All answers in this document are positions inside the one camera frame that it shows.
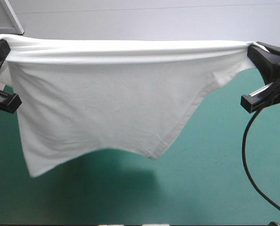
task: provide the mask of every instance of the gray wall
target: gray wall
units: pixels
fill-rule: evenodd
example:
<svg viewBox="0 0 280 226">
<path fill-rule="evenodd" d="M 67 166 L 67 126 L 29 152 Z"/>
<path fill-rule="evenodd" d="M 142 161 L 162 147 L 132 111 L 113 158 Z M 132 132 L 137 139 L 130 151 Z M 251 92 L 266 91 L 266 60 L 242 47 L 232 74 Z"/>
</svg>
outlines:
<svg viewBox="0 0 280 226">
<path fill-rule="evenodd" d="M 10 0 L 25 36 L 259 40 L 280 45 L 280 0 Z"/>
</svg>

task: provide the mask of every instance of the white object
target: white object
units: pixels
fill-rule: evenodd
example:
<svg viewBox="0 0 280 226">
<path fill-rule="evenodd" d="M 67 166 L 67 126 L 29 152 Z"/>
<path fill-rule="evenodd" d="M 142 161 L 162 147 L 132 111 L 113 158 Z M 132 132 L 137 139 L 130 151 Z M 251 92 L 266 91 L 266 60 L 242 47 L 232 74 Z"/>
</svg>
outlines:
<svg viewBox="0 0 280 226">
<path fill-rule="evenodd" d="M 0 0 L 0 33 L 24 33 L 24 29 L 8 0 Z"/>
<path fill-rule="evenodd" d="M 0 39 L 32 177 L 101 148 L 157 159 L 208 93 L 255 67 L 254 42 Z"/>
</svg>

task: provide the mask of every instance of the wire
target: wire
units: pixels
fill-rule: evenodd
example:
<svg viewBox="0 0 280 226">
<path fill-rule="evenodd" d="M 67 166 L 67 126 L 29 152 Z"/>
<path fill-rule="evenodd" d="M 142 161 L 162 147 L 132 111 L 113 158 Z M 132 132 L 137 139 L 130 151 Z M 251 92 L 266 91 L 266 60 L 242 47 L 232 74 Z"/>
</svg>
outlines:
<svg viewBox="0 0 280 226">
<path fill-rule="evenodd" d="M 252 118 L 250 119 L 250 121 L 248 122 L 248 125 L 246 126 L 246 129 L 244 131 L 244 136 L 243 136 L 243 143 L 242 143 L 242 159 L 243 159 L 243 165 L 245 168 L 245 172 L 252 184 L 252 186 L 254 187 L 254 189 L 265 199 L 267 200 L 272 206 L 274 206 L 275 208 L 277 208 L 278 210 L 280 210 L 280 206 L 277 205 L 275 202 L 273 202 L 268 196 L 266 196 L 256 185 L 255 181 L 252 179 L 252 176 L 249 172 L 248 166 L 247 166 L 247 162 L 246 162 L 246 139 L 247 139 L 247 134 L 248 131 L 253 123 L 253 121 L 256 119 L 256 117 L 259 115 L 259 113 L 263 110 L 263 107 L 259 108 L 254 115 L 252 116 Z"/>
</svg>

